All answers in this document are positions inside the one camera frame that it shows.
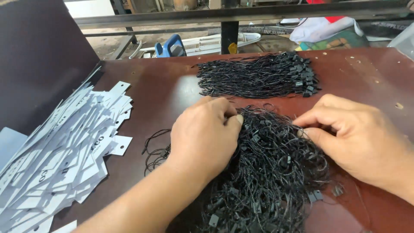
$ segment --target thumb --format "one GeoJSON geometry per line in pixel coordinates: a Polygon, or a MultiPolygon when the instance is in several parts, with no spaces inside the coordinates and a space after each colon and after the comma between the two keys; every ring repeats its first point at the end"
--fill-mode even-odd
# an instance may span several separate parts
{"type": "Polygon", "coordinates": [[[241,126],[243,125],[243,121],[243,116],[240,114],[232,116],[227,120],[226,128],[237,138],[240,133],[241,126]]]}
{"type": "Polygon", "coordinates": [[[298,131],[298,136],[310,139],[329,156],[337,147],[337,138],[320,128],[303,129],[303,132],[298,131]]]}

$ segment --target concrete floor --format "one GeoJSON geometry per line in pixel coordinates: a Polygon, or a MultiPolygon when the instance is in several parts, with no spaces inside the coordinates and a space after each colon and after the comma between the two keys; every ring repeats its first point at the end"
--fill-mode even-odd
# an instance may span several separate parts
{"type": "MultiPolygon", "coordinates": [[[[280,20],[257,20],[252,21],[254,24],[270,24],[277,23],[280,20]]],[[[240,22],[240,25],[249,24],[250,21],[240,22]]],[[[177,24],[177,25],[159,25],[159,26],[145,26],[133,27],[134,31],[141,30],[156,30],[156,29],[177,29],[177,28],[191,28],[191,27],[209,27],[220,26],[220,23],[198,23],[198,24],[177,24]]],[[[104,33],[104,32],[124,32],[125,28],[111,28],[111,29],[89,29],[82,30],[83,33],[104,33]]],[[[207,31],[204,32],[184,32],[178,33],[182,39],[207,36],[207,31]]],[[[137,35],[137,40],[142,40],[144,45],[142,48],[154,47],[156,42],[163,43],[170,38],[172,34],[151,34],[151,35],[137,35]]],[[[101,60],[109,59],[114,51],[119,47],[122,36],[108,36],[108,37],[87,37],[87,40],[97,53],[101,60]]],[[[385,47],[388,41],[371,42],[372,47],[385,47]]],[[[297,44],[290,41],[288,38],[275,35],[263,35],[259,42],[249,44],[238,49],[239,53],[257,53],[257,52],[278,52],[278,51],[292,51],[297,48],[297,44]]],[[[138,45],[130,44],[122,59],[128,58],[138,47],[138,45]]]]}

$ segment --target tabletop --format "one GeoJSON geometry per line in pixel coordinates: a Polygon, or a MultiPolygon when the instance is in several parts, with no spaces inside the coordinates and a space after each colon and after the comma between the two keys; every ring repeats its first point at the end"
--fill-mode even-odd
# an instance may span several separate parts
{"type": "MultiPolygon", "coordinates": [[[[381,109],[397,128],[414,138],[411,125],[414,111],[414,62],[395,48],[364,48],[301,51],[310,58],[318,75],[318,94],[310,98],[275,97],[265,100],[233,98],[235,107],[273,104],[275,112],[292,118],[303,114],[326,93],[381,109]]],[[[197,63],[224,58],[260,56],[266,53],[191,56],[105,61],[104,75],[95,90],[110,90],[118,81],[131,84],[126,95],[133,99],[131,118],[120,127],[119,135],[133,137],[124,156],[109,156],[109,176],[83,204],[74,202],[59,212],[52,230],[73,220],[84,222],[144,177],[146,155],[141,155],[145,139],[160,129],[170,129],[177,117],[201,95],[197,85],[197,63]]],[[[169,136],[151,141],[151,148],[164,148],[169,136]]],[[[331,178],[344,186],[344,194],[334,197],[329,185],[324,202],[313,204],[306,221],[308,233],[414,232],[414,207],[376,187],[359,182],[331,163],[331,178]]]]}

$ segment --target hand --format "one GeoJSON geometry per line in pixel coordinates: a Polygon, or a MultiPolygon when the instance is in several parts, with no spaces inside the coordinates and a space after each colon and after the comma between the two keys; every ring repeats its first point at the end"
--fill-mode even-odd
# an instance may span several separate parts
{"type": "Polygon", "coordinates": [[[320,128],[306,128],[304,137],[360,181],[406,200],[414,197],[412,144],[377,108],[324,95],[313,109],[293,123],[301,127],[314,124],[331,127],[336,136],[320,128]],[[405,197],[404,193],[411,193],[411,197],[405,197]]]}
{"type": "Polygon", "coordinates": [[[174,123],[165,164],[207,184],[229,163],[242,124],[243,117],[225,98],[200,99],[174,123]]]}

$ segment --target finger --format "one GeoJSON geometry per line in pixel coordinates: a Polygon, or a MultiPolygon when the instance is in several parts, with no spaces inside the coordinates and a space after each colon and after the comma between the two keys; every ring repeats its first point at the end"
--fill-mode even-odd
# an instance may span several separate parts
{"type": "Polygon", "coordinates": [[[312,124],[322,124],[332,126],[339,131],[343,123],[348,119],[352,119],[351,113],[348,110],[329,108],[329,107],[315,107],[305,112],[300,117],[293,121],[293,124],[300,127],[307,127],[312,124]]]}
{"type": "Polygon", "coordinates": [[[224,97],[212,100],[210,104],[215,111],[219,112],[220,116],[232,117],[237,115],[237,110],[224,97]]]}
{"type": "Polygon", "coordinates": [[[321,148],[327,155],[329,155],[333,160],[335,160],[335,153],[340,146],[340,139],[329,134],[328,132],[319,129],[319,128],[307,128],[303,130],[301,135],[303,138],[310,139],[315,145],[321,148]]]}
{"type": "Polygon", "coordinates": [[[314,107],[332,107],[345,110],[355,110],[365,109],[369,107],[369,105],[357,103],[332,94],[325,94],[318,100],[318,102],[316,102],[314,107]]]}
{"type": "Polygon", "coordinates": [[[236,115],[232,116],[227,120],[226,129],[230,131],[230,134],[234,136],[237,140],[238,134],[240,133],[241,126],[243,125],[243,116],[242,115],[236,115]]]}
{"type": "Polygon", "coordinates": [[[199,99],[195,104],[191,105],[190,108],[198,107],[198,106],[206,104],[206,103],[208,103],[212,100],[213,100],[213,98],[211,96],[204,96],[201,99],[199,99]]]}

